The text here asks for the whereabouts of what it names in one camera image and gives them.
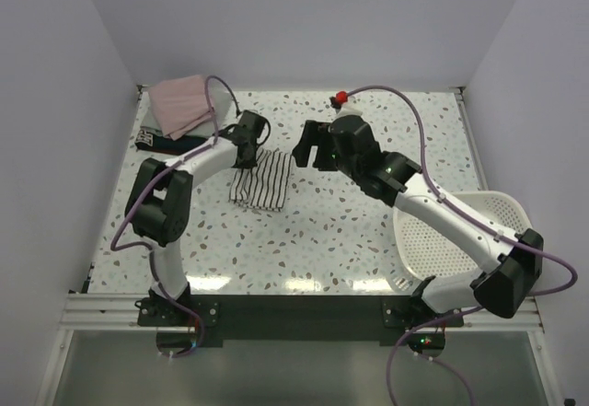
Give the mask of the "pink tank top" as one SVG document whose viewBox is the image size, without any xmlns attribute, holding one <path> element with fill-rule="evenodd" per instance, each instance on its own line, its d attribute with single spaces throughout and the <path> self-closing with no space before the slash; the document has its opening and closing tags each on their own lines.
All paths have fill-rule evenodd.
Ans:
<svg viewBox="0 0 589 406">
<path fill-rule="evenodd" d="M 212 119 L 202 75 L 162 81 L 148 88 L 148 94 L 154 118 L 163 135 L 172 140 Z"/>
</svg>

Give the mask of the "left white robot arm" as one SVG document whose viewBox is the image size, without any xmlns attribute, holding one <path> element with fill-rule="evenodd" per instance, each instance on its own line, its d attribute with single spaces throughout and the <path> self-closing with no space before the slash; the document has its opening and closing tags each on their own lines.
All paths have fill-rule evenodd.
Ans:
<svg viewBox="0 0 589 406">
<path fill-rule="evenodd" d="M 245 110 L 238 121 L 202 145 L 165 161 L 142 162 L 125 208 L 123 222 L 144 246 L 152 275 L 151 291 L 162 297 L 158 314 L 170 325 L 190 316 L 190 290 L 183 270 L 180 238 L 188 227 L 193 190 L 214 175 L 232 168 L 257 166 L 257 152 L 270 135 L 269 121 Z"/>
</svg>

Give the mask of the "striped black white tank top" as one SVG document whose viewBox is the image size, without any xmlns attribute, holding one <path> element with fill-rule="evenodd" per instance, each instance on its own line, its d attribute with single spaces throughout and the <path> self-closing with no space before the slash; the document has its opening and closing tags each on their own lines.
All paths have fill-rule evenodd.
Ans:
<svg viewBox="0 0 589 406">
<path fill-rule="evenodd" d="M 281 212 L 292 175 L 293 157 L 280 150 L 260 148 L 257 165 L 235 173 L 229 201 L 248 209 Z"/>
</svg>

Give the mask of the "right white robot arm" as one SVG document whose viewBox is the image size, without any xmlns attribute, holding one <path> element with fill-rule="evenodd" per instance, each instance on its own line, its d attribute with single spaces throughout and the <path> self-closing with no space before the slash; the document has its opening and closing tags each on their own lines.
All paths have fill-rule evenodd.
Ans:
<svg viewBox="0 0 589 406">
<path fill-rule="evenodd" d="M 497 224 L 429 184 L 418 163 L 382 150 L 358 115 L 307 121 L 293 155 L 299 167 L 343 173 L 364 194 L 417 218 L 476 263 L 470 272 L 430 276 L 413 291 L 410 315 L 422 326 L 464 307 L 510 319 L 542 273 L 544 239 L 538 232 Z"/>
</svg>

